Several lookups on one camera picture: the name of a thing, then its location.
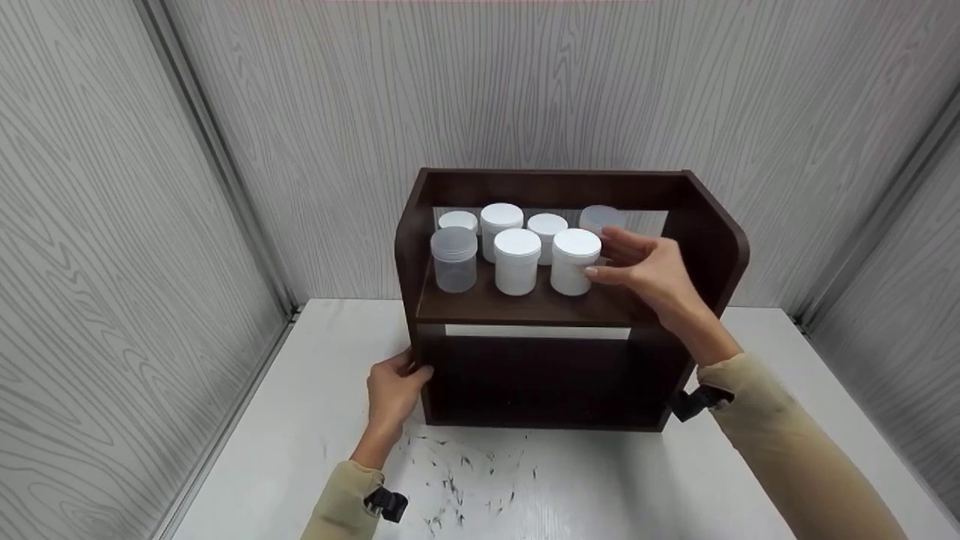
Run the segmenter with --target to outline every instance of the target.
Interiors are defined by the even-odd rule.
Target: beige sleeve
[[[733,393],[713,418],[799,540],[906,538],[874,487],[756,358],[738,355],[697,376]]]
[[[383,473],[352,461],[337,465],[300,540],[370,540],[380,518],[363,500],[383,485]]]

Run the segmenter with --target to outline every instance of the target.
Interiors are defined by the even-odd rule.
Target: white lid
[[[447,227],[463,227],[476,233],[477,216],[468,211],[453,210],[440,216],[440,219],[437,220],[437,225],[439,225],[441,229],[446,229]]]
[[[600,237],[583,229],[567,229],[553,237],[553,253],[570,258],[594,258],[600,255]]]
[[[484,227],[522,227],[523,210],[509,203],[493,203],[480,210]]]
[[[477,235],[464,227],[447,227],[430,236],[430,253],[443,262],[461,262],[477,253]]]
[[[526,229],[507,229],[493,239],[497,258],[537,258],[540,256],[540,237]]]
[[[552,238],[554,234],[569,227],[566,220],[555,213],[539,213],[527,221],[527,229],[537,233],[541,239]]]
[[[593,205],[580,212],[580,227],[599,233],[604,227],[623,227],[627,224],[627,216],[614,207]]]

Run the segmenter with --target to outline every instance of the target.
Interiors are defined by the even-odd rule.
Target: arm
[[[407,373],[409,353],[374,364],[367,378],[370,419],[349,461],[337,465],[300,540],[370,540],[380,518],[363,500],[383,485],[383,464],[403,433],[420,389],[433,376],[429,366]]]
[[[676,242],[616,228],[603,240],[612,266],[587,276],[631,288],[683,341],[700,382],[733,393],[713,417],[798,539],[906,538],[863,474],[700,299]]]

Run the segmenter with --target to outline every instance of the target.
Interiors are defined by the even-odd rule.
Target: hand
[[[612,265],[587,268],[584,273],[591,281],[627,286],[671,331],[687,313],[709,311],[686,273],[676,240],[630,233],[618,227],[605,227],[600,239],[601,254]]]
[[[370,417],[367,429],[350,457],[371,469],[382,469],[390,450],[400,440],[403,423],[410,417],[420,398],[420,390],[431,377],[433,368],[421,366],[407,373],[410,350],[387,358],[370,368],[367,395]]]
[[[584,270],[588,279],[633,290],[657,313],[663,327],[683,341],[700,366],[743,352],[697,293],[676,240],[618,227],[604,227],[601,240],[601,254],[612,266],[590,266]]]

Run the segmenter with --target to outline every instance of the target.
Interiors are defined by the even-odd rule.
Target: lower shelf compartment
[[[427,423],[527,429],[660,431],[689,376],[665,332],[642,340],[434,336],[423,391]]]

